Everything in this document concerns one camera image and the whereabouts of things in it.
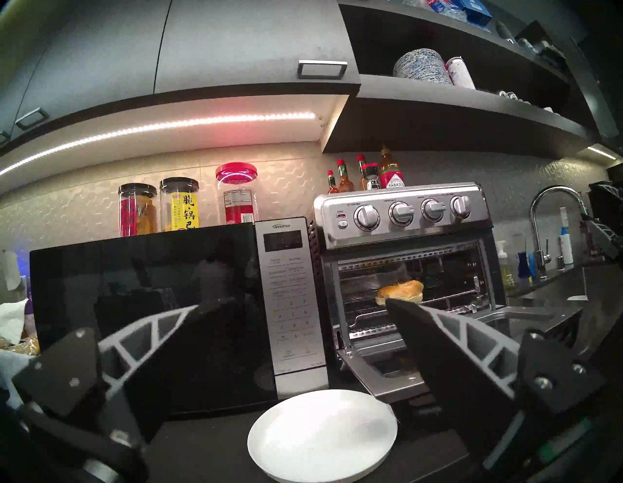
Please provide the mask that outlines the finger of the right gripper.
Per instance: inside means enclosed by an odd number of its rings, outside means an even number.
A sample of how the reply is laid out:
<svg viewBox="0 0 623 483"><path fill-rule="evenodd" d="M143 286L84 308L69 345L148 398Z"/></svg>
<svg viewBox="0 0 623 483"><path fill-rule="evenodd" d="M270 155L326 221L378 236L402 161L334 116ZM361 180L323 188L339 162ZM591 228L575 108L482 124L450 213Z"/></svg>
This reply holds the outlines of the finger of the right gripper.
<svg viewBox="0 0 623 483"><path fill-rule="evenodd" d="M622 262L622 236L591 216L582 216L582 219L597 248L610 260Z"/></svg>
<svg viewBox="0 0 623 483"><path fill-rule="evenodd" d="M612 181L589 184L589 201L598 219L622 219L622 190Z"/></svg>

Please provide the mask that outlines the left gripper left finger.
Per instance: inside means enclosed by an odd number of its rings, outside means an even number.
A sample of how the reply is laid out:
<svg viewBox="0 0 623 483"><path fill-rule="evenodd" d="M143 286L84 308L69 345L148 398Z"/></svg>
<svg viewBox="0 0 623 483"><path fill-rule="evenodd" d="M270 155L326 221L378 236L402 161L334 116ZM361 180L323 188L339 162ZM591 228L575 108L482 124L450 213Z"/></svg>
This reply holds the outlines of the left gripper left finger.
<svg viewBox="0 0 623 483"><path fill-rule="evenodd" d="M99 341L78 328L12 378L24 404L71 426L149 443L164 422L197 413L216 362L216 330L233 297L141 318Z"/></svg>

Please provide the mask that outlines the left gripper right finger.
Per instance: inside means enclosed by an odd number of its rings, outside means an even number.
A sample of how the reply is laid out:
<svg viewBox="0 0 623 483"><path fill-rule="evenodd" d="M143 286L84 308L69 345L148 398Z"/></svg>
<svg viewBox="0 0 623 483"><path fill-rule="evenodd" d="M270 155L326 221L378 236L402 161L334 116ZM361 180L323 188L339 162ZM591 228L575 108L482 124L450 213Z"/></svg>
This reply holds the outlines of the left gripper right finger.
<svg viewBox="0 0 623 483"><path fill-rule="evenodd" d="M425 385L481 469L544 469L593 431L605 377L536 328L386 301Z"/></svg>

